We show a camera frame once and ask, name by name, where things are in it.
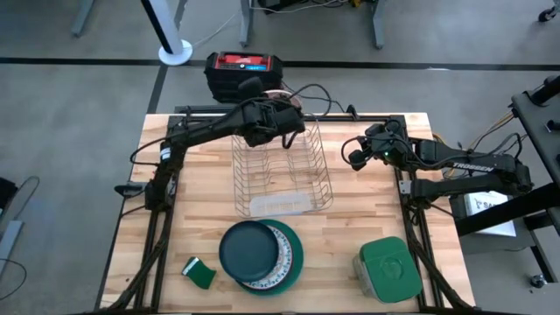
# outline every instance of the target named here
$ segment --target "floor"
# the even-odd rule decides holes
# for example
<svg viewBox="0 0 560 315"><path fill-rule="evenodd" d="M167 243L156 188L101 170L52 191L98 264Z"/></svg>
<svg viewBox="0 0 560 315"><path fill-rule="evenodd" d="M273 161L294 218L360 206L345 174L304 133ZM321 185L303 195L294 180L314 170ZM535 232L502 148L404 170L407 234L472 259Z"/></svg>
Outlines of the floor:
<svg viewBox="0 0 560 315"><path fill-rule="evenodd" d="M171 12L183 1L168 0ZM0 57L154 60L158 38L139 2L97 0L82 38L70 27L79 2L4 0L0 3ZM255 13L247 51L284 60L406 63L559 65L560 20L538 24L549 0L389 1L386 45L371 44L368 7L311 9L293 14ZM179 33L195 43L238 11L236 1L189 0ZM239 51L240 19L193 56ZM450 144L468 144L508 109L511 95L535 88L548 71L445 71L286 68L292 87L324 85L333 98L362 112L428 112L432 129ZM25 285L0 302L3 314L61 314L92 310L122 200L113 186L130 173L159 66L0 64L0 176L21 183L41 177L22 214L23 233L11 258L27 269ZM158 113L179 105L213 105L201 67L169 68ZM307 102L310 111L322 103ZM482 144L490 150L515 121ZM535 183L550 181L530 143L521 160ZM539 235L551 242L553 230ZM530 250L465 256L477 305L485 310L551 314L560 284L531 290L538 273ZM0 297L22 277L8 266Z"/></svg>

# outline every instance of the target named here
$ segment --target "green plate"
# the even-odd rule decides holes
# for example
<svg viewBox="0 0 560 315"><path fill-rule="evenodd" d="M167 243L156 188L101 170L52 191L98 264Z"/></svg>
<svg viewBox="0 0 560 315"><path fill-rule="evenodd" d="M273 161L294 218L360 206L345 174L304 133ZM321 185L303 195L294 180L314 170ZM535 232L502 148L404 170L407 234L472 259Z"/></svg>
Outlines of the green plate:
<svg viewBox="0 0 560 315"><path fill-rule="evenodd" d="M290 273L279 285L269 290L254 290L245 286L239 281L237 283L249 293L258 296L272 296L285 292L298 280L299 275L301 274L301 270L304 267L304 247L302 246L298 235L296 234L296 232L294 232L294 230L291 229L291 227L288 227L278 220L259 220L259 222L279 229L284 235L286 235L288 241L290 241L293 253L293 262L291 265Z"/></svg>

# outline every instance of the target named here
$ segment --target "green container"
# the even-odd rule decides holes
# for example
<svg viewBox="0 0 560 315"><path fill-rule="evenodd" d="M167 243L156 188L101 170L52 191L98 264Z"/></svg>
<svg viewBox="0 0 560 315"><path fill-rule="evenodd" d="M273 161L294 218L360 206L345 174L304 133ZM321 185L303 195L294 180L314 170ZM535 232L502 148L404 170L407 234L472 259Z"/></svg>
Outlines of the green container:
<svg viewBox="0 0 560 315"><path fill-rule="evenodd" d="M353 259L364 295L383 303L413 298L422 291L422 280L406 244L386 237L363 245Z"/></svg>

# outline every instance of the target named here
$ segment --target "white stand base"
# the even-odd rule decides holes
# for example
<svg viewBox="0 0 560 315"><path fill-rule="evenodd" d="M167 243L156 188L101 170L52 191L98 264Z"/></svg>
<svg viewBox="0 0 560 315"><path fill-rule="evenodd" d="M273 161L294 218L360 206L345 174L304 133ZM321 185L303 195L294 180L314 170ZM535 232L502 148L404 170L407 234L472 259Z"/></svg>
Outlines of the white stand base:
<svg viewBox="0 0 560 315"><path fill-rule="evenodd" d="M183 43L182 53L168 53L163 47L159 48L159 59L167 66L178 66L186 63L193 56L193 46L186 40Z"/></svg>

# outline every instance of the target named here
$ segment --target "white pole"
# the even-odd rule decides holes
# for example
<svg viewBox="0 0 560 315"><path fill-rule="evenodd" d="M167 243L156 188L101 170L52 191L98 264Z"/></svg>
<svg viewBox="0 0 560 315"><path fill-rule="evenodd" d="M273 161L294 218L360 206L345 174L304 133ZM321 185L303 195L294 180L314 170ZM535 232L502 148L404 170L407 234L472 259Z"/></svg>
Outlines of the white pole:
<svg viewBox="0 0 560 315"><path fill-rule="evenodd" d="M142 5L161 42L159 59L169 66L186 63L193 56L193 46L179 37L167 1L142 0Z"/></svg>

